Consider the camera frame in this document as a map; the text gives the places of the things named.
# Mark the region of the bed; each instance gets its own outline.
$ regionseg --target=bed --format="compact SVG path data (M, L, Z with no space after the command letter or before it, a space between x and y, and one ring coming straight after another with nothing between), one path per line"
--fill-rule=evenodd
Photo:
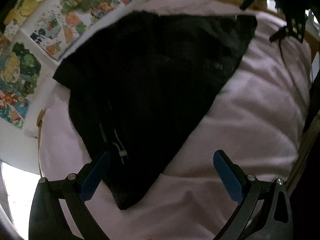
M246 174L255 174L259 180L282 178L289 194L299 181L308 152L320 131L320 120L316 116L307 133L302 135L308 113L314 49L311 51L306 42L300 44L294 39L285 39L282 50L287 70L277 43L268 41L284 21L261 12L266 10L264 2L241 12L235 5L241 1L138 0L127 7L125 13L135 9L160 15L253 14L258 27L239 69L143 199L121 211L107 186L100 183L92 200L86 202L110 239L214 238L236 208L212 165L213 153L218 149L223 149ZM111 12L91 33L121 15L123 10ZM69 96L68 89L56 84L45 114L38 122L41 127L39 165L42 175L49 180L77 173L91 161L70 121ZM65 202L61 201L61 206L72 232L81 237Z

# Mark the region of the black fabric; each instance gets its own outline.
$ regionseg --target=black fabric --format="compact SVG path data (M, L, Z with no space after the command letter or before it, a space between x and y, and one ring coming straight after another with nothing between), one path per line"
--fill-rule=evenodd
M320 111L320 75L317 75L310 89L310 105L308 116L303 128L303 132L307 132L313 119Z
M113 152L104 182L120 209L137 203L179 151L237 69L256 26L254 16L134 12L59 66L54 78L71 89L69 115L89 155ZM128 153L124 163L114 129Z

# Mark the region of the wall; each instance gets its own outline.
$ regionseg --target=wall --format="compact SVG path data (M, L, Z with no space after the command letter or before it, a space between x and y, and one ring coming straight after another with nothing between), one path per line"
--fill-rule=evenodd
M39 174L38 140L0 118L0 160L18 169Z
M319 53L317 52L315 60L312 63L312 75L311 75L311 78L313 76L313 80L316 78L316 76L317 76L317 74L319 72L319 68L320 68L320 61L319 61Z

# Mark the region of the metal screw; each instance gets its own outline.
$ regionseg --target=metal screw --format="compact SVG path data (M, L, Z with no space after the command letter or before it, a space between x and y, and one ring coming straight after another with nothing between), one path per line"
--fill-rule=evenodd
M256 177L255 177L254 175L252 175L252 174L249 174L249 175L247 176L247 178L248 178L248 180L250 180L250 181L254 181L254 180L256 179Z
M277 183L282 185L283 184L283 180L282 179L277 179Z
M77 177L76 174L71 173L71 174L68 175L68 180L74 180L76 177Z
M39 179L39 183L44 183L45 182L45 177L42 177L41 179Z

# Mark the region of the blue gripper pad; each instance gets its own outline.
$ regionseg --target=blue gripper pad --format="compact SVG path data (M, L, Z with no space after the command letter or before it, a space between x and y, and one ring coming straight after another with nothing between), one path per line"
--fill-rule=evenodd
M110 153L105 152L100 159L95 163L88 175L84 178L80 186L79 197L82 202L88 201L92 198L96 191L102 177L106 174L110 166Z
M224 187L228 191L230 198L240 205L244 198L244 187L238 176L235 174L235 165L222 150L214 153L213 165L219 174Z

